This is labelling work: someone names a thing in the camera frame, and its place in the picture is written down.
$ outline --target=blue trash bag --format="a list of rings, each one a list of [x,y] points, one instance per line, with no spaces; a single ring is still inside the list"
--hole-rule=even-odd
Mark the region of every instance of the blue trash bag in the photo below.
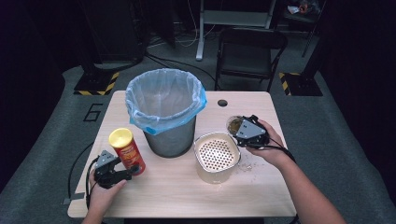
[[[193,119],[205,108],[206,95],[193,74],[164,68],[131,80],[125,101],[130,123],[156,135]]]

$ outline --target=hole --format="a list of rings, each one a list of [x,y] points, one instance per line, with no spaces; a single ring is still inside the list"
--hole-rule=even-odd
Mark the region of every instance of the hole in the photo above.
[[[228,104],[228,102],[227,102],[226,100],[219,100],[219,101],[218,101],[218,105],[221,106],[221,107],[224,107],[224,106],[226,106],[227,104]]]

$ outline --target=person's right hand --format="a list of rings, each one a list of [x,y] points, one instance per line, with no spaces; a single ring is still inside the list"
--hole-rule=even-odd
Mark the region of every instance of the person's right hand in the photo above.
[[[274,128],[262,119],[259,119],[259,123],[264,126],[271,138],[267,146],[279,147],[279,145],[281,145],[283,147],[282,138],[274,130]],[[290,158],[283,151],[270,147],[265,149],[255,149],[252,147],[247,147],[247,151],[249,151],[253,155],[263,157],[266,161],[273,164],[275,167],[278,167],[278,165],[285,160],[290,160]]]

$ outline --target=chair backrest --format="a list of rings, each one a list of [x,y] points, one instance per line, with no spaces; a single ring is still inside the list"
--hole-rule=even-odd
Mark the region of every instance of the chair backrest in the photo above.
[[[231,27],[220,33],[219,47],[223,44],[237,44],[266,49],[283,49],[288,39],[279,31],[255,27]]]

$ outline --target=perforated basket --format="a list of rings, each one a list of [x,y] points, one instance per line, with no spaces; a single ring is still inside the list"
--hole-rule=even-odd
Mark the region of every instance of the perforated basket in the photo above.
[[[226,181],[241,153],[233,138],[227,133],[209,133],[194,141],[197,173],[209,184]]]

